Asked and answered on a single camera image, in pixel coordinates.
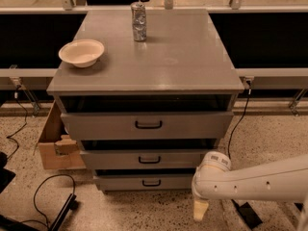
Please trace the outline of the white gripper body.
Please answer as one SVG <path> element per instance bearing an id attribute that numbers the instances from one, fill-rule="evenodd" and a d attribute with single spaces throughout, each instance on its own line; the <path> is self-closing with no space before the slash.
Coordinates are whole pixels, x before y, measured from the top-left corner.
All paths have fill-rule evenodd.
<path id="1" fill-rule="evenodd" d="M 231 161 L 223 153 L 208 152 L 196 168 L 192 178 L 194 201 L 206 202 L 209 199 L 223 199 L 222 178 L 231 170 Z"/>

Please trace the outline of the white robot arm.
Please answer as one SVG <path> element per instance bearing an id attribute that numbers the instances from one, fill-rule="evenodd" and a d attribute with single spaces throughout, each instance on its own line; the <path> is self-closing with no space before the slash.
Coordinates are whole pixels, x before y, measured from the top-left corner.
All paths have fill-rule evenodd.
<path id="1" fill-rule="evenodd" d="M 201 221 L 210 199 L 307 203 L 308 155 L 233 170 L 219 152 L 206 153 L 192 178 L 193 219 Z"/>

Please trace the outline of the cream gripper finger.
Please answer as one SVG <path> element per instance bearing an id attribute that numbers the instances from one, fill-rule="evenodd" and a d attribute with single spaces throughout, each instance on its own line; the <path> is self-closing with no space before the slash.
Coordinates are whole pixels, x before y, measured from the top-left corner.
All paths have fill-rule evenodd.
<path id="1" fill-rule="evenodd" d="M 209 202 L 207 200 L 195 200 L 193 202 L 193 219 L 202 221 L 208 208 Z"/>

